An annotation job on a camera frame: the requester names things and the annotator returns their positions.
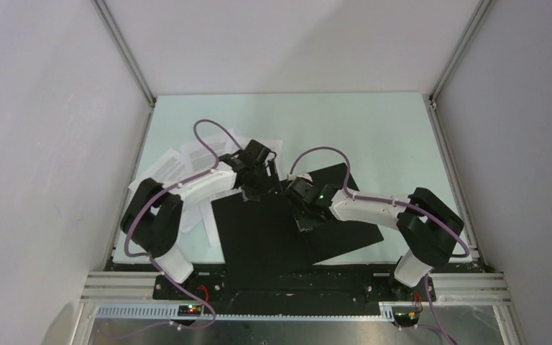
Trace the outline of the red and black folder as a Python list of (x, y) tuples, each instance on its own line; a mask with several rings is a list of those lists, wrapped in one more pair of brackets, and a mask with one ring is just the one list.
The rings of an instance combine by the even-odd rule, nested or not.
[(281, 194), (245, 201), (240, 194), (212, 201), (226, 275), (237, 290), (255, 289), (279, 275), (383, 242), (378, 226), (328, 221), (300, 231)]

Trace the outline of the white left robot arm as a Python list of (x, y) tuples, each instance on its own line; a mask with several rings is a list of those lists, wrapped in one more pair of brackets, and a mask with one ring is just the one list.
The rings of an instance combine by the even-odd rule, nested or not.
[(272, 192), (277, 185), (275, 157), (269, 147), (252, 139), (232, 153), (213, 154), (208, 168), (180, 182), (142, 180), (120, 221), (125, 255), (148, 258), (171, 281), (170, 289), (179, 298), (192, 298), (198, 279), (178, 246), (184, 211), (229, 190), (239, 189), (251, 199)]

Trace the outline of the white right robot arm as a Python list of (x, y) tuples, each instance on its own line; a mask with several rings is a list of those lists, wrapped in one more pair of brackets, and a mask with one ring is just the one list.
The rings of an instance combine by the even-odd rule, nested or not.
[(302, 231), (316, 229), (327, 221), (355, 221), (398, 231), (408, 246), (391, 274), (389, 289), (398, 300), (408, 300), (418, 291), (420, 281), (433, 269), (454, 257), (461, 240), (463, 220), (427, 188), (416, 188), (402, 196), (382, 197), (327, 184), (316, 185), (306, 176), (297, 176), (284, 189)]

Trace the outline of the top printed paper sheet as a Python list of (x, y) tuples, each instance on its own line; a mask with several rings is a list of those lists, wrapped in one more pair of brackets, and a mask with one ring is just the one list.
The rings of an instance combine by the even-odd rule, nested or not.
[(238, 137), (241, 149), (237, 155), (244, 164), (252, 167), (264, 165), (268, 159), (275, 159), (282, 152), (281, 139), (252, 139)]

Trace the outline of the large printed paper sheet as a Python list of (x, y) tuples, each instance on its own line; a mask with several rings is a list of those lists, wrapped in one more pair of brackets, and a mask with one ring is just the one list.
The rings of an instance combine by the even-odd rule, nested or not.
[(203, 218), (203, 225), (206, 231), (206, 236), (208, 238), (208, 243), (211, 247), (221, 246), (221, 241), (219, 238), (219, 230), (216, 224), (216, 219), (214, 216), (213, 208), (210, 200), (204, 201), (199, 205), (201, 210), (201, 215)]

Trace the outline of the left printed paper sheet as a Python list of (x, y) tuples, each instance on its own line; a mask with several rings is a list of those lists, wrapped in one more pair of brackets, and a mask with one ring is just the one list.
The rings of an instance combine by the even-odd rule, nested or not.
[(151, 178), (165, 186), (180, 182), (190, 174), (190, 158), (178, 152), (175, 149), (169, 149), (156, 162), (141, 172), (128, 186), (128, 196), (126, 202), (129, 203), (140, 183), (147, 178)]

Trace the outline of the right controller board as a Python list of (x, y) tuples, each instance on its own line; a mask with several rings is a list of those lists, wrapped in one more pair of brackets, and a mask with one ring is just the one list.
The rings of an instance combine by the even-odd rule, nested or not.
[(397, 328), (416, 328), (419, 318), (420, 313), (415, 311), (394, 312), (392, 323)]

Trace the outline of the controller board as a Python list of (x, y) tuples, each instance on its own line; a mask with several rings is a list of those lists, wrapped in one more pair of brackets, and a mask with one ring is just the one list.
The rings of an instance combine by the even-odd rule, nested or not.
[(203, 315), (203, 306), (196, 304), (179, 305), (177, 309), (178, 317), (199, 317)]
[(392, 323), (397, 328), (416, 328), (419, 318), (420, 313), (415, 311), (394, 312)]

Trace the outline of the left controller board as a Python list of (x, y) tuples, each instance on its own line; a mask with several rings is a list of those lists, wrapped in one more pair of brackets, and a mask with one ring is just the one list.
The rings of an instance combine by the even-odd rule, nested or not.
[(178, 317), (199, 317), (203, 315), (203, 306), (196, 304), (179, 305), (177, 309)]

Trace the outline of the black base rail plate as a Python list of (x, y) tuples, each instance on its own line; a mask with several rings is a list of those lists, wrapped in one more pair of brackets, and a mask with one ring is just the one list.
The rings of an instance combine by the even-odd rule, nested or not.
[(314, 270), (279, 275), (236, 287), (224, 271), (192, 274), (177, 289), (165, 277), (155, 280), (155, 300), (187, 300), (188, 293), (217, 313), (301, 316), (368, 316), (380, 303), (436, 301), (433, 286), (423, 283), (411, 292), (392, 289), (389, 275), (359, 270)]

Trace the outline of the left aluminium frame post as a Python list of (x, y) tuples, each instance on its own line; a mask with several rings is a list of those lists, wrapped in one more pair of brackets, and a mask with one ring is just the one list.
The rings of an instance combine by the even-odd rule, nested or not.
[(157, 97), (152, 92), (149, 83), (147, 82), (137, 59), (135, 58), (132, 49), (128, 45), (128, 42), (120, 26), (118, 25), (108, 2), (104, 0), (91, 0), (91, 3), (94, 6), (99, 19), (103, 23), (106, 32), (114, 43), (116, 50), (126, 65), (126, 68), (130, 72), (138, 89), (141, 91), (145, 101), (149, 107), (153, 108)]

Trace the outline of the aluminium frame post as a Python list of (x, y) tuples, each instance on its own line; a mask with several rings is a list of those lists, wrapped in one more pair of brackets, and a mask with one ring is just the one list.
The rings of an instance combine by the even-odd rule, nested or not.
[(466, 23), (463, 32), (454, 47), (454, 50), (450, 54), (445, 67), (441, 71), (435, 83), (435, 86), (432, 88), (432, 91), (429, 94), (428, 99), (430, 100), (430, 105), (434, 109), (437, 108), (438, 100), (441, 97), (443, 90), (448, 85), (451, 77), (456, 72), (456, 69), (463, 60), (464, 55), (471, 47), (474, 38), (480, 31), (481, 26), (485, 22), (486, 18), (489, 16), (492, 7), (496, 3), (497, 1), (494, 0), (478, 1), (469, 21)]
[(128, 42), (120, 26), (118, 25), (108, 2), (104, 0), (91, 0), (91, 3), (94, 6), (99, 19), (103, 23), (106, 32), (114, 43), (116, 50), (126, 65), (126, 68), (130, 72), (138, 89), (141, 91), (145, 101), (149, 107), (153, 108), (157, 97), (152, 92), (149, 83), (147, 82), (137, 59), (135, 58), (132, 49), (128, 45)]

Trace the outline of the right aluminium frame post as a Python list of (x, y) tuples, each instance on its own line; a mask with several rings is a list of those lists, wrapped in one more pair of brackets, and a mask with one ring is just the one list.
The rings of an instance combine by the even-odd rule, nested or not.
[(445, 67), (441, 71), (435, 83), (435, 86), (432, 88), (432, 91), (429, 94), (428, 99), (430, 100), (430, 105), (434, 109), (437, 108), (438, 100), (441, 97), (443, 90), (448, 85), (451, 77), (456, 72), (456, 69), (463, 60), (464, 55), (471, 47), (474, 38), (480, 31), (481, 26), (485, 22), (486, 18), (489, 16), (492, 7), (496, 3), (497, 1), (494, 0), (478, 1), (469, 21), (466, 23), (463, 32), (454, 47), (454, 50), (450, 54)]

